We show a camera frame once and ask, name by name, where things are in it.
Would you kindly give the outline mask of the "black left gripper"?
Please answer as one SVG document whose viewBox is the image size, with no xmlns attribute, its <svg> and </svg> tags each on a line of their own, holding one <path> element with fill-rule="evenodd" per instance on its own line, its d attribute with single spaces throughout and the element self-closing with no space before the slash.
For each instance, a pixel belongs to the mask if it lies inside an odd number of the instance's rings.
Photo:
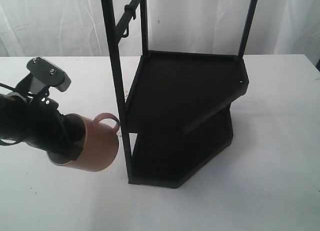
<svg viewBox="0 0 320 231">
<path fill-rule="evenodd" d="M 41 98 L 35 103 L 27 103 L 22 98 L 14 101 L 22 112 L 17 116 L 19 127 L 14 130 L 17 134 L 15 144 L 24 142 L 48 151 L 52 161 L 76 161 L 79 158 L 86 136 L 86 127 L 79 115 L 61 115 L 59 104 L 51 98 Z"/>
</svg>

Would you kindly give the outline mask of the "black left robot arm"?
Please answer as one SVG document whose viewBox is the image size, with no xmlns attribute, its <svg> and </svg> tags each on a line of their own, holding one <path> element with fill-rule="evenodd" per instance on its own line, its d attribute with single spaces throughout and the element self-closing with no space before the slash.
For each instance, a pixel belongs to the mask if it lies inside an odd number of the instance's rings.
<svg viewBox="0 0 320 231">
<path fill-rule="evenodd" d="M 26 143 L 75 161 L 83 151 L 86 129 L 82 120 L 64 115 L 51 98 L 26 100 L 17 93 L 0 96 L 0 144 Z"/>
</svg>

